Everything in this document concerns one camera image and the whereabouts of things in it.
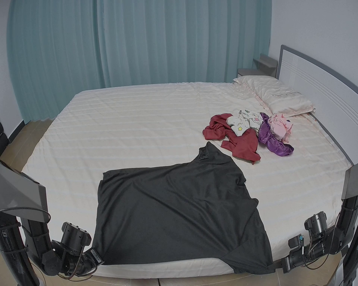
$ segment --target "wall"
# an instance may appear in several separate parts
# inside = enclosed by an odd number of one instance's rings
[[[10,2],[11,0],[0,0],[0,122],[7,137],[23,120],[10,79],[6,50],[6,26]]]
[[[324,63],[358,85],[357,0],[272,0],[269,56],[282,44]]]

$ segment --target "tiled floor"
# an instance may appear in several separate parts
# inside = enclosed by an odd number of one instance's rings
[[[32,154],[36,144],[39,142],[47,128],[51,125],[51,120],[36,121],[28,123],[6,148],[0,159],[5,163],[17,169],[22,170],[27,159]],[[321,258],[312,266],[318,266],[322,263]],[[283,274],[282,269],[278,269],[273,274],[251,275],[251,274],[227,274],[211,277],[192,277],[192,278],[166,278],[159,279],[161,286],[323,286],[327,284],[331,275],[335,271],[340,255],[329,256],[326,263],[317,270],[309,270],[303,267],[297,267],[290,273]],[[16,286],[9,269],[0,255],[0,285]],[[73,285],[72,282],[63,280],[58,276],[45,276],[47,286],[65,286]],[[94,276],[90,280],[81,282],[83,286],[158,286],[157,279],[119,279]]]

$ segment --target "teal curtain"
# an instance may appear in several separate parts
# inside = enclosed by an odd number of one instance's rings
[[[10,75],[24,121],[88,89],[231,82],[267,54],[271,0],[13,0]]]

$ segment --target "headboard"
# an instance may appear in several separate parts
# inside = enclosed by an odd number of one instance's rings
[[[358,87],[325,64],[285,45],[281,46],[276,78],[309,98],[312,116],[358,163]]]

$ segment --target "pillow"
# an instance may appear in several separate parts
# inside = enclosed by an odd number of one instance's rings
[[[283,113],[290,117],[314,111],[313,103],[304,95],[285,86],[278,79],[267,75],[245,75],[235,82],[249,87],[273,114]]]

